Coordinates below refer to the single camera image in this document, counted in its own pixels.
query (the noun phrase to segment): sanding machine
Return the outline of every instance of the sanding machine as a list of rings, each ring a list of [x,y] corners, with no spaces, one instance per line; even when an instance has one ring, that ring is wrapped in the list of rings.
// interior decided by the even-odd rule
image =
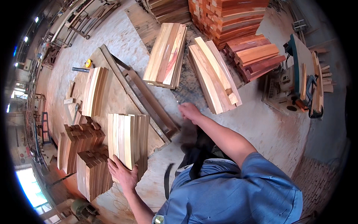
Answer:
[[[320,113],[311,112],[317,86],[312,53],[294,34],[284,48],[288,53],[285,65],[282,63],[266,76],[262,101],[285,115],[308,111],[310,118],[322,117],[323,109]],[[291,67],[287,66],[289,57],[294,59]]]

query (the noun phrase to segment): person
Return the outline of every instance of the person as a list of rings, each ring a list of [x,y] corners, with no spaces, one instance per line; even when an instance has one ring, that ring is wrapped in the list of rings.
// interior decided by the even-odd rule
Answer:
[[[209,153],[211,145],[200,143],[202,138],[198,136],[192,150],[199,153],[192,156],[185,152],[169,199],[156,215],[135,190],[137,167],[130,171],[117,157],[114,156],[114,161],[108,159],[110,173],[119,180],[139,224],[293,223],[299,220],[302,192],[283,171],[259,154],[242,135],[204,116],[192,103],[183,103],[178,108],[184,119],[191,120],[213,141],[216,150]],[[213,151],[222,151],[221,156]]]

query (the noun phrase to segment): blue shirt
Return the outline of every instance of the blue shirt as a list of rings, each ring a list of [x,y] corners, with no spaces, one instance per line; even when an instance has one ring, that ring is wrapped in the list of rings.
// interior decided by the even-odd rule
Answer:
[[[293,223],[301,216],[300,189],[257,152],[246,157],[241,170],[227,159],[207,159],[201,177],[190,181],[190,169],[175,178],[153,223],[276,224]]]

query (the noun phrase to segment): shirt sleeve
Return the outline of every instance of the shirt sleeve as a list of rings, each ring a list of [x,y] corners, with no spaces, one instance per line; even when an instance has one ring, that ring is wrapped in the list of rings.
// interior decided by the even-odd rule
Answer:
[[[260,178],[279,187],[300,190],[291,178],[258,152],[253,152],[245,158],[241,168],[241,178]]]

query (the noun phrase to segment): black strap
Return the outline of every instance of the black strap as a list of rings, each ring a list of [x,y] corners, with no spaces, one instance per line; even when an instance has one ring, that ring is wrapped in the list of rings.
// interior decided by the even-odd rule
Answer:
[[[165,198],[169,199],[169,176],[170,176],[170,170],[172,169],[174,163],[169,164],[167,167],[165,174],[164,174],[164,192],[165,192]]]

